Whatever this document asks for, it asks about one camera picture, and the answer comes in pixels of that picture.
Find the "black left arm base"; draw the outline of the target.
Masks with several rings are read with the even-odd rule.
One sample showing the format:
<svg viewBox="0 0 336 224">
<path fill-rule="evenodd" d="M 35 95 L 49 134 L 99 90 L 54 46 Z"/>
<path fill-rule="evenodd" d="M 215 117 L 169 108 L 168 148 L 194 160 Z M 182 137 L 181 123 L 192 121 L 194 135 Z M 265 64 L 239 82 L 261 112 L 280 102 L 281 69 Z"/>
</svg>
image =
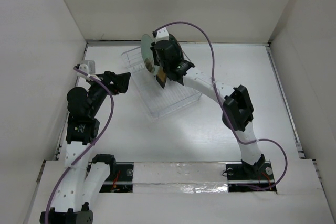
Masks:
<svg viewBox="0 0 336 224">
<path fill-rule="evenodd" d="M 119 162 L 115 175 L 110 175 L 103 183 L 100 193 L 133 192 L 134 163 Z"/>
</svg>

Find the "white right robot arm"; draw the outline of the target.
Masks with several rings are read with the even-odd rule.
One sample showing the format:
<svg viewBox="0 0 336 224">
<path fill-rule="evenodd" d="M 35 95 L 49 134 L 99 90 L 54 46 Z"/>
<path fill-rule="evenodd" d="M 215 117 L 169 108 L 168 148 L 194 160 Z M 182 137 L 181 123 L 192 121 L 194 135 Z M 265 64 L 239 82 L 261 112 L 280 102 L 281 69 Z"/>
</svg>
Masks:
<svg viewBox="0 0 336 224">
<path fill-rule="evenodd" d="M 217 102 L 223 109 L 222 121 L 233 131 L 241 151 L 243 174 L 255 178 L 261 173 L 265 157 L 258 147 L 253 129 L 253 105 L 245 86 L 236 88 L 216 83 L 212 77 L 184 59 L 177 42 L 161 40 L 151 43 L 154 63 L 159 65 L 169 80 L 195 89 Z"/>
</svg>

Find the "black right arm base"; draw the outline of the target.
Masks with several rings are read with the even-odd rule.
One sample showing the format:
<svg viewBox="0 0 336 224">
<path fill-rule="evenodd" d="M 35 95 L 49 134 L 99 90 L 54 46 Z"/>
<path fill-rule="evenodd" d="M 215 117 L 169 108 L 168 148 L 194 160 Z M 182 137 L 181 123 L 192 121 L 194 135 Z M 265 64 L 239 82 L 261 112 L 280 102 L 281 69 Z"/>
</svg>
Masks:
<svg viewBox="0 0 336 224">
<path fill-rule="evenodd" d="M 243 165 L 240 162 L 226 163 L 222 176 L 227 179 L 228 191 L 230 193 L 253 191 L 277 192 L 277 188 L 274 186 L 275 178 L 270 161 L 266 161 L 261 169 L 252 175 L 248 175 L 243 170 Z"/>
</svg>

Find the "yellow square black-rimmed plate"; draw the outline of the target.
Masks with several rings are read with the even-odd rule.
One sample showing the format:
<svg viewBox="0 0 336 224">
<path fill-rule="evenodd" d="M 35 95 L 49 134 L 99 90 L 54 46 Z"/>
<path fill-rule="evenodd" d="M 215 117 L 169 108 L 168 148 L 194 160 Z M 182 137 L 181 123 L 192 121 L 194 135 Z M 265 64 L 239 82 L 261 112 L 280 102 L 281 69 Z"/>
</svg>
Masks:
<svg viewBox="0 0 336 224">
<path fill-rule="evenodd" d="M 161 67 L 159 67 L 155 79 L 158 84 L 164 89 L 166 85 L 167 75 Z"/>
</svg>

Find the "light green glass plate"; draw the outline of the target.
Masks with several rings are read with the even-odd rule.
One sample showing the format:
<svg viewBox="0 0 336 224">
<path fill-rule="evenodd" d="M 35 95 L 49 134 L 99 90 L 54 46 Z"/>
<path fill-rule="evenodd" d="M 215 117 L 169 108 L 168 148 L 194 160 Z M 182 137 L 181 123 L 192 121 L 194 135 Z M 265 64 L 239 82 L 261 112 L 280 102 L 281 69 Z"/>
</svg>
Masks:
<svg viewBox="0 0 336 224">
<path fill-rule="evenodd" d="M 148 34 L 144 34 L 141 37 L 141 56 L 147 71 L 156 76 L 159 67 L 154 63 L 153 52 L 151 50 L 153 42 L 153 39 Z"/>
</svg>

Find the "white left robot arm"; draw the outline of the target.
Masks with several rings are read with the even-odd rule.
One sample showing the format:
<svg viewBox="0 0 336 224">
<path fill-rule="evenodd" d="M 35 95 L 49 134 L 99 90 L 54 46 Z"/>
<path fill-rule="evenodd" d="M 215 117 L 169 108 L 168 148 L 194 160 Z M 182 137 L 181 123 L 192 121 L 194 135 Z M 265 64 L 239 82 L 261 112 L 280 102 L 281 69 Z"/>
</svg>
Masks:
<svg viewBox="0 0 336 224">
<path fill-rule="evenodd" d="M 67 93 L 68 121 L 65 171 L 56 182 L 40 223 L 92 223 L 92 205 L 106 180 L 118 176 L 112 154 L 91 152 L 107 127 L 99 129 L 96 115 L 106 97 L 126 93 L 131 74 L 85 74 L 90 87 L 74 87 Z"/>
</svg>

